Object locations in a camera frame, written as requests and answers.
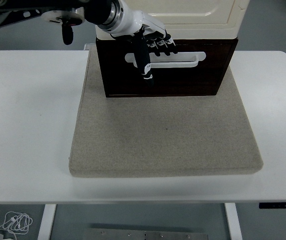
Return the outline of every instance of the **white handle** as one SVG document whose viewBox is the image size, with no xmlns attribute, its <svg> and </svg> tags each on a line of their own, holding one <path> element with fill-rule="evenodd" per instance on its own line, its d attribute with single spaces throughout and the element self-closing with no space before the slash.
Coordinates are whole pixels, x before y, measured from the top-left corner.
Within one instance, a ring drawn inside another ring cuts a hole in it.
<svg viewBox="0 0 286 240">
<path fill-rule="evenodd" d="M 192 68 L 198 65 L 199 61 L 203 61 L 206 58 L 206 54 L 203 51 L 189 51 L 179 52 L 177 54 L 171 53 L 170 56 L 161 52 L 161 56 L 156 56 L 155 53 L 149 54 L 151 58 L 151 66 L 154 69 L 160 68 Z M 133 53 L 125 55 L 125 61 L 133 63 L 137 68 L 136 60 Z"/>
</svg>

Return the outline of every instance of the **white tabletop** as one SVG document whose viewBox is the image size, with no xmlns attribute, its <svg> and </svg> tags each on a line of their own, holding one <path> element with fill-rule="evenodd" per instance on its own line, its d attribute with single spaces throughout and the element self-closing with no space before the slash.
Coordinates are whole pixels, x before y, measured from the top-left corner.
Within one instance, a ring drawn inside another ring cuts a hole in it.
<svg viewBox="0 0 286 240">
<path fill-rule="evenodd" d="M 87 51 L 0 51 L 0 203 L 286 201 L 286 54 L 231 69 L 264 166 L 251 175 L 76 178 L 68 157 Z"/>
</svg>

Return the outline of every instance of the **robotic hand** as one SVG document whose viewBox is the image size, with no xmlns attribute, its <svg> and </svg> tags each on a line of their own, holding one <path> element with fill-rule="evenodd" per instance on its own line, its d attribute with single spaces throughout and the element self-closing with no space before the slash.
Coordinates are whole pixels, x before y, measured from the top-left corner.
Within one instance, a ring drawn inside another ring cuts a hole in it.
<svg viewBox="0 0 286 240">
<path fill-rule="evenodd" d="M 38 16 L 61 24 L 67 45 L 73 41 L 72 26 L 85 20 L 116 40 L 130 41 L 138 70 L 150 87 L 154 81 L 149 53 L 177 53 L 162 22 L 142 11 L 131 10 L 123 0 L 0 0 L 0 28 Z"/>
</svg>

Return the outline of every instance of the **wooden box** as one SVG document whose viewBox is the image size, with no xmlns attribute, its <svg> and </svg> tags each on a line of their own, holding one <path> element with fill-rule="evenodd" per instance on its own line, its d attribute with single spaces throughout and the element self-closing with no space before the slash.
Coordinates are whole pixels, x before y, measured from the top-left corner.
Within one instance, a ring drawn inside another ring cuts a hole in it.
<svg viewBox="0 0 286 240">
<path fill-rule="evenodd" d="M 216 95 L 237 44 L 235 39 L 176 39 L 179 53 L 202 52 L 195 67 L 152 68 L 154 87 L 125 60 L 127 41 L 96 40 L 106 97 L 166 97 Z"/>
</svg>

